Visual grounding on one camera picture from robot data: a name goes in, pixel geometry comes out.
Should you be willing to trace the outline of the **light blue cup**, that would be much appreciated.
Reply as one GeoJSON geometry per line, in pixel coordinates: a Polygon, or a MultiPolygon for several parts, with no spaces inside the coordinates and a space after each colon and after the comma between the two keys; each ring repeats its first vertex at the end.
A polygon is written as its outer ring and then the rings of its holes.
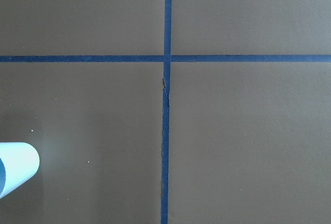
{"type": "Polygon", "coordinates": [[[24,142],[1,143],[1,198],[32,178],[39,169],[37,150],[24,142]]]}

